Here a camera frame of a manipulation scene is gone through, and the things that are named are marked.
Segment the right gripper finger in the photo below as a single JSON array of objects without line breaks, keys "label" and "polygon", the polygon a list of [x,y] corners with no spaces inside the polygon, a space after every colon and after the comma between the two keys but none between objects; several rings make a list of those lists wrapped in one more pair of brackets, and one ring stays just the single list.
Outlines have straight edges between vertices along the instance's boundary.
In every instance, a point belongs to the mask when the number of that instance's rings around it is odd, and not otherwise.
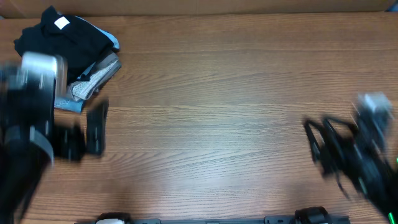
[{"label": "right gripper finger", "polygon": [[321,132],[322,127],[320,126],[320,124],[316,123],[311,119],[305,119],[303,122],[303,126],[309,141],[312,160],[314,163],[316,163],[320,159],[320,151],[319,151],[320,146],[312,131],[312,127],[318,130],[319,132]]},{"label": "right gripper finger", "polygon": [[323,176],[339,177],[340,166],[344,159],[341,141],[343,137],[332,124],[345,125],[345,121],[336,117],[324,117],[322,120],[322,167]]}]

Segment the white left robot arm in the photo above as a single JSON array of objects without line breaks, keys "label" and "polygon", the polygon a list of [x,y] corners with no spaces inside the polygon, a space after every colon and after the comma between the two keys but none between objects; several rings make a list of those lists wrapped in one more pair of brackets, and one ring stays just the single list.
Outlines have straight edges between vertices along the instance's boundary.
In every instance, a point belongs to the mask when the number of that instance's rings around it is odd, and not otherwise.
[{"label": "white left robot arm", "polygon": [[56,157],[80,161],[105,150],[109,101],[87,114],[87,129],[54,121],[66,93],[67,62],[25,52],[20,64],[1,65],[1,223],[20,223],[40,179]]}]

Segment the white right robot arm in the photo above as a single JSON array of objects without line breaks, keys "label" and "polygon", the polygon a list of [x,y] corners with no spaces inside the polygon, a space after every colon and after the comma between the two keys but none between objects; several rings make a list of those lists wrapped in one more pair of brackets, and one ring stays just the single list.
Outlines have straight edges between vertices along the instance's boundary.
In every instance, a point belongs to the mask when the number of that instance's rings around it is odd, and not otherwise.
[{"label": "white right robot arm", "polygon": [[397,223],[397,171],[385,157],[392,103],[382,92],[363,93],[352,122],[324,116],[304,119],[312,160],[322,176],[344,174],[389,223]]}]

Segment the black t-shirt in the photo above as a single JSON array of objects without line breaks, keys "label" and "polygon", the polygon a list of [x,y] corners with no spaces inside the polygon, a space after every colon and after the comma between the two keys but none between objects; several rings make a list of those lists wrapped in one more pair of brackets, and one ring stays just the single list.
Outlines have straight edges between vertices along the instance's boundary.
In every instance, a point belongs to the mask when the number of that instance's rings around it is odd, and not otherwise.
[{"label": "black t-shirt", "polygon": [[14,41],[16,52],[38,52],[60,55],[68,64],[67,83],[78,77],[93,63],[113,50],[113,43],[84,19],[61,14],[53,6],[41,15],[41,21],[22,30]]}]

